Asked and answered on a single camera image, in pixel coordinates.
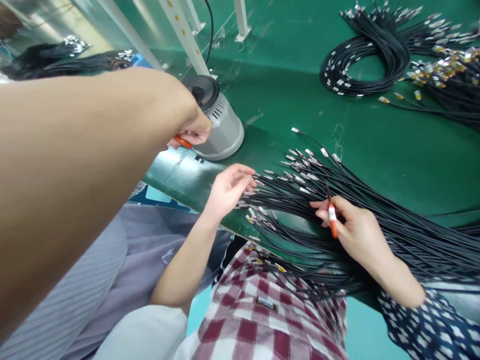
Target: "blue floor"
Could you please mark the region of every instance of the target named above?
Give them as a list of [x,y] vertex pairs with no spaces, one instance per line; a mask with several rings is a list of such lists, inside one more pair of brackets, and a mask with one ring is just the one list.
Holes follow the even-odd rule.
[[[151,202],[151,205],[182,208],[160,191],[147,186],[141,194],[132,199],[139,202]],[[188,317],[187,336],[197,330],[210,305],[210,288],[197,295],[191,304]],[[387,336],[387,326],[382,315],[349,297],[347,303],[346,351],[352,360],[407,360],[406,352],[394,345]]]

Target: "orange tool handle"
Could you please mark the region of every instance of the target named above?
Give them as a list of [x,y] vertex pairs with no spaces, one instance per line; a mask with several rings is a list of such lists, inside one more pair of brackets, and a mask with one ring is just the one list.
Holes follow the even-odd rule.
[[188,141],[182,139],[180,137],[180,135],[175,135],[173,137],[173,140],[175,140],[177,143],[179,143],[181,146],[183,146],[184,148],[187,148],[187,149],[191,149],[193,148],[192,144],[190,144]]
[[333,202],[330,202],[330,206],[328,207],[328,219],[330,220],[331,236],[333,236],[334,239],[338,239],[337,215],[335,215],[335,206]]

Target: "black lid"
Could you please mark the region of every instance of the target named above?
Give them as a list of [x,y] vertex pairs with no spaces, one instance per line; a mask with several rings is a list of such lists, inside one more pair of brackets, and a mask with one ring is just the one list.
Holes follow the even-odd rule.
[[219,83],[211,76],[197,75],[184,79],[185,85],[203,112],[206,112],[217,101],[220,94]]

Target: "forearm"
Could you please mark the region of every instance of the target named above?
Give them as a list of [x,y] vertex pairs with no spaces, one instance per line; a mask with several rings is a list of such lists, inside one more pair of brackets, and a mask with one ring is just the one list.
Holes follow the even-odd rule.
[[182,308],[188,315],[220,224],[204,214],[158,280],[151,304]]
[[153,115],[166,104],[156,76],[132,69],[0,86],[0,343],[182,125],[179,116]]
[[396,303],[407,308],[417,308],[424,303],[424,288],[399,258],[367,270]]

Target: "white sleeve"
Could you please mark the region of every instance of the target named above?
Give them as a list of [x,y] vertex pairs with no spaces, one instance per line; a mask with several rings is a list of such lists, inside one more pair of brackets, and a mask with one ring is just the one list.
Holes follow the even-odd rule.
[[148,305],[127,314],[93,359],[171,359],[186,333],[187,316],[181,309]]

